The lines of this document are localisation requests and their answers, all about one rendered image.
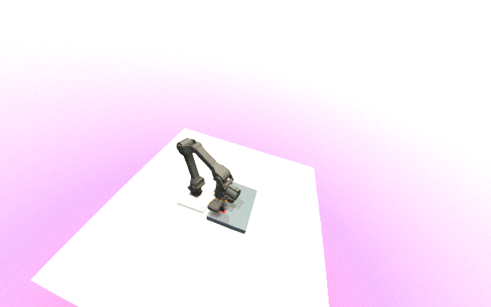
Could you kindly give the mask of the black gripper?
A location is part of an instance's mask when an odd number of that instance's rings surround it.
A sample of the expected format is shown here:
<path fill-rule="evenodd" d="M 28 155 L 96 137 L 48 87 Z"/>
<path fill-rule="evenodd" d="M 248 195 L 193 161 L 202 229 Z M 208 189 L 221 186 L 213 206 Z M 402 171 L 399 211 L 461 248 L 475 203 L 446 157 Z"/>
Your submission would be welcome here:
<path fill-rule="evenodd" d="M 219 193 L 214 189 L 213 196 L 215 197 L 214 199 L 212 198 L 212 200 L 208 204 L 208 210 L 218 213 L 218 211 L 220 210 L 220 206 L 223 203 L 221 199 L 223 199 L 223 197 L 225 196 L 225 192 Z"/>

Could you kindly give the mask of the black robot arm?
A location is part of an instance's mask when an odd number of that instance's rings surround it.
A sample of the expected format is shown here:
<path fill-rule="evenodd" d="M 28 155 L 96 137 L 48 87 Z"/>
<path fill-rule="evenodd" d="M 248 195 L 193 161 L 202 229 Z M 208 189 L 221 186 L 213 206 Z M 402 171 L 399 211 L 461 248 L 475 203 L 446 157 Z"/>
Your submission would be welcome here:
<path fill-rule="evenodd" d="M 195 198 L 203 192 L 205 179 L 199 174 L 193 153 L 211 170 L 212 180 L 216 182 L 215 190 L 219 193 L 225 192 L 222 201 L 233 203 L 241 194 L 241 190 L 234 185 L 231 172 L 224 166 L 219 164 L 203 147 L 199 141 L 194 138 L 184 138 L 176 143 L 178 153 L 183 155 L 189 174 L 191 176 L 190 184 L 187 186 L 190 190 L 190 195 Z M 227 180 L 229 178 L 229 180 Z"/>

